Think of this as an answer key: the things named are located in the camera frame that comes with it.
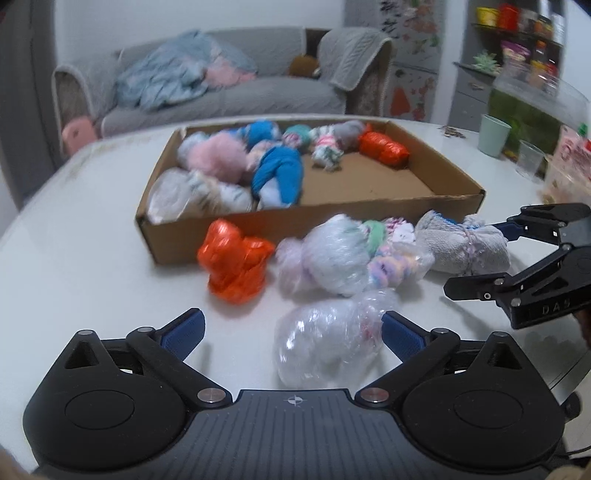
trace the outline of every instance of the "cardboard box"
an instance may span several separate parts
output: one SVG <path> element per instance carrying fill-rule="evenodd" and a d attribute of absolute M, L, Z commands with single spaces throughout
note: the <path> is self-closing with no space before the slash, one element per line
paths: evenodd
<path fill-rule="evenodd" d="M 335 119 L 333 123 L 339 121 L 342 119 Z M 284 130 L 297 123 L 317 127 L 330 121 L 303 121 L 296 117 L 278 123 Z M 225 218 L 240 227 L 245 235 L 279 242 L 291 236 L 303 238 L 315 226 L 338 213 L 357 220 L 405 217 L 416 223 L 432 209 L 454 220 L 462 220 L 464 216 L 478 211 L 485 191 L 467 174 L 389 120 L 374 120 L 371 123 L 376 131 L 384 132 L 406 145 L 411 153 L 408 169 L 393 170 L 359 153 L 350 153 L 343 157 L 340 171 L 328 173 L 313 168 L 310 156 L 305 155 L 304 185 L 299 206 L 234 214 Z M 187 128 L 186 132 L 177 130 L 170 138 L 146 185 L 135 217 L 157 264 L 195 262 L 196 251 L 216 218 L 186 218 L 162 225 L 151 224 L 146 211 L 152 185 L 164 171 L 178 167 L 177 149 L 184 134 L 190 135 L 197 130 L 212 133 L 242 125 L 240 122 L 227 122 Z"/>

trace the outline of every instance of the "plastic cup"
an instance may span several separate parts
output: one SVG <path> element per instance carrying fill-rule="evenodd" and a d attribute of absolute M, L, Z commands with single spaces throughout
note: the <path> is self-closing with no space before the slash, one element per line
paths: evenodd
<path fill-rule="evenodd" d="M 511 126 L 490 115 L 482 115 L 478 150 L 490 157 L 498 158 L 511 132 Z"/>
<path fill-rule="evenodd" d="M 517 172 L 527 179 L 533 179 L 542 165 L 545 153 L 529 142 L 519 142 L 519 160 L 517 160 Z"/>

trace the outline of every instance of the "table surface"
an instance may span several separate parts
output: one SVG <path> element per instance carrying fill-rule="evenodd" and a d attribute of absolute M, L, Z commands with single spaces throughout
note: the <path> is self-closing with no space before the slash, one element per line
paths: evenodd
<path fill-rule="evenodd" d="M 504 221 L 523 205 L 539 203 L 536 185 L 507 160 L 476 149 L 478 135 L 445 138 L 436 125 L 397 124 L 451 159 L 486 190 L 480 213 Z M 35 460 L 22 431 L 22 413 L 57 355 L 80 329 L 101 338 L 124 338 L 140 326 L 159 328 L 191 307 L 206 316 L 204 341 L 187 358 L 193 368 L 232 392 L 283 388 L 272 364 L 274 327 L 296 305 L 273 281 L 257 301 L 233 307 L 211 297 L 207 275 L 196 265 L 156 267 L 134 223 L 154 164 L 174 127 L 101 141 L 75 155 L 32 199 L 0 240 L 0 444 L 32 469 Z M 554 247 L 529 239 L 509 245 L 512 273 Z M 274 265 L 270 265 L 271 277 Z M 587 350 L 572 317 L 520 331 L 493 302 L 454 303 L 445 298 L 446 275 L 400 292 L 400 312 L 423 328 L 448 327 L 464 339 L 485 340 L 510 331 L 546 383 L 559 385 L 578 371 Z M 365 382 L 399 364 L 383 349 Z M 361 385 L 343 385 L 353 392 Z"/>

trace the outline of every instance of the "green cup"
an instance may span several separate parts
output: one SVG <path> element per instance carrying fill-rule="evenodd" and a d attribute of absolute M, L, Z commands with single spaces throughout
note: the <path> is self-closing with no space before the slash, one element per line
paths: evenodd
<path fill-rule="evenodd" d="M 478 150 L 491 157 L 498 158 L 509 137 L 511 126 L 490 115 L 482 115 Z"/>

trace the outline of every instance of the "refrigerator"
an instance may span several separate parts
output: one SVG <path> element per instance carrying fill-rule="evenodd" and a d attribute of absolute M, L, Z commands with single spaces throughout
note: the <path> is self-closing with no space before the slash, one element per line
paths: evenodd
<path fill-rule="evenodd" d="M 345 25 L 375 27 L 395 40 L 389 116 L 428 122 L 441 63 L 446 0 L 345 0 Z"/>

